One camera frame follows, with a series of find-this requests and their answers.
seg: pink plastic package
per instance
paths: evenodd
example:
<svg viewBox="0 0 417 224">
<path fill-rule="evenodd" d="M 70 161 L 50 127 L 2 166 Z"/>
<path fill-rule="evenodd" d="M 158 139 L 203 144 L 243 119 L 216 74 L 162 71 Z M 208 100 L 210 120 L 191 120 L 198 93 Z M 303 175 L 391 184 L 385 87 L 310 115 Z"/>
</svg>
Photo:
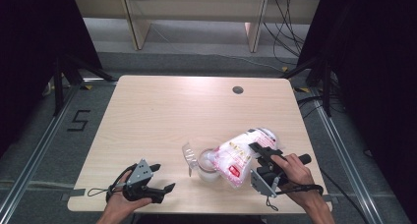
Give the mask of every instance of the pink plastic package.
<svg viewBox="0 0 417 224">
<path fill-rule="evenodd" d="M 255 154 L 249 144 L 253 142 L 276 149 L 276 136 L 268 129 L 255 128 L 221 144 L 209 156 L 215 170 L 234 188 L 241 187 L 249 174 Z"/>
</svg>

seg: black round hole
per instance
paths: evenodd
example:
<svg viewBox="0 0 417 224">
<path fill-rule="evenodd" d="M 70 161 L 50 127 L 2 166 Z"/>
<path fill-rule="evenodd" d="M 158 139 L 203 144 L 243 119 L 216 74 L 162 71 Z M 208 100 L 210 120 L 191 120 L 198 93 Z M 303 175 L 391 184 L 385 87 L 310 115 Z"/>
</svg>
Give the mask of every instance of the black round hole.
<svg viewBox="0 0 417 224">
<path fill-rule="evenodd" d="M 237 94 L 241 94 L 241 93 L 243 93 L 243 88 L 241 86 L 234 86 L 233 87 L 233 92 L 235 92 Z"/>
</svg>

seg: hand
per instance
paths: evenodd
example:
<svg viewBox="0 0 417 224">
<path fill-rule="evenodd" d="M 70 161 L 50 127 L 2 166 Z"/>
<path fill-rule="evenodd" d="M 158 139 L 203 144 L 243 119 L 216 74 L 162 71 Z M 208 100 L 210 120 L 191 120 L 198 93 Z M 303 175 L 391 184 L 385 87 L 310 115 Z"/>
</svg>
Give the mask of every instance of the hand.
<svg viewBox="0 0 417 224">
<path fill-rule="evenodd" d="M 310 169 L 301 162 L 294 153 L 285 156 L 286 161 L 277 155 L 270 157 L 282 170 L 289 182 L 280 188 L 285 191 L 297 185 L 315 184 Z M 300 205 L 313 220 L 313 223 L 334 223 L 330 209 L 318 191 L 287 193 L 287 195 Z"/>
<path fill-rule="evenodd" d="M 131 172 L 125 173 L 119 183 L 124 183 Z M 115 190 L 115 193 L 108 200 L 108 203 L 97 223 L 116 224 L 123 221 L 136 209 L 146 206 L 152 202 L 149 197 L 141 198 L 136 201 L 128 201 L 123 197 L 121 188 Z"/>
</svg>

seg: wearable hand device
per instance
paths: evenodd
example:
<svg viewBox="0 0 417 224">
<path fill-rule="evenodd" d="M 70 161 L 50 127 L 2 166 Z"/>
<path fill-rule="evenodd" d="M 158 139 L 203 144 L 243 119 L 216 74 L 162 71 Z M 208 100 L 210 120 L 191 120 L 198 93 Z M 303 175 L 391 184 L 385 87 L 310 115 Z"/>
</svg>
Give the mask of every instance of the wearable hand device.
<svg viewBox="0 0 417 224">
<path fill-rule="evenodd" d="M 278 195 L 292 193 L 292 192 L 307 192 L 310 190 L 318 190 L 320 195 L 323 194 L 323 187 L 316 184 L 311 185 L 296 185 L 292 189 L 276 192 L 276 188 L 285 185 L 289 182 L 286 174 L 270 157 L 272 155 L 278 155 L 282 159 L 286 160 L 282 156 L 282 151 L 277 149 L 271 149 L 270 147 L 262 147 L 257 142 L 249 144 L 256 154 L 258 163 L 261 167 L 257 170 L 251 170 L 251 186 L 261 195 L 277 197 Z M 309 154 L 303 154 L 299 156 L 303 164 L 307 164 L 312 161 Z"/>
<path fill-rule="evenodd" d="M 150 197 L 152 199 L 152 203 L 162 203 L 165 195 L 171 193 L 174 189 L 175 183 L 166 186 L 162 190 L 148 187 L 147 184 L 152 178 L 153 172 L 156 172 L 159 168 L 160 164 L 148 166 L 144 159 L 142 159 L 138 164 L 134 164 L 126 168 L 116 181 L 109 186 L 106 201 L 108 201 L 115 193 L 116 188 L 121 187 L 123 197 L 128 201 L 135 201 L 143 197 Z M 128 171 L 132 171 L 132 173 L 126 179 L 126 182 L 118 184 L 122 176 Z"/>
</svg>

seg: wooden tabletop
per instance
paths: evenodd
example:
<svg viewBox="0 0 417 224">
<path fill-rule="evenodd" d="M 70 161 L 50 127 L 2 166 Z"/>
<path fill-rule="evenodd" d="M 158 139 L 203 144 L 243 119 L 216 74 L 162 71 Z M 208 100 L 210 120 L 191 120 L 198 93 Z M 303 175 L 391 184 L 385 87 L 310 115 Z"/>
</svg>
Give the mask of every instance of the wooden tabletop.
<svg viewBox="0 0 417 224">
<path fill-rule="evenodd" d="M 240 86 L 238 94 L 233 87 Z M 148 185 L 163 189 L 176 183 L 162 204 L 138 209 L 148 213 L 276 214 L 304 212 L 287 196 L 267 198 L 250 186 L 239 189 L 222 178 L 189 177 L 182 146 L 217 147 L 251 128 L 270 129 L 283 153 L 311 155 L 307 166 L 325 188 L 291 85 L 284 79 L 124 76 L 120 78 L 91 145 L 75 189 L 107 189 L 128 166 L 145 159 L 161 164 Z M 102 211 L 105 193 L 73 196 L 73 211 Z"/>
</svg>

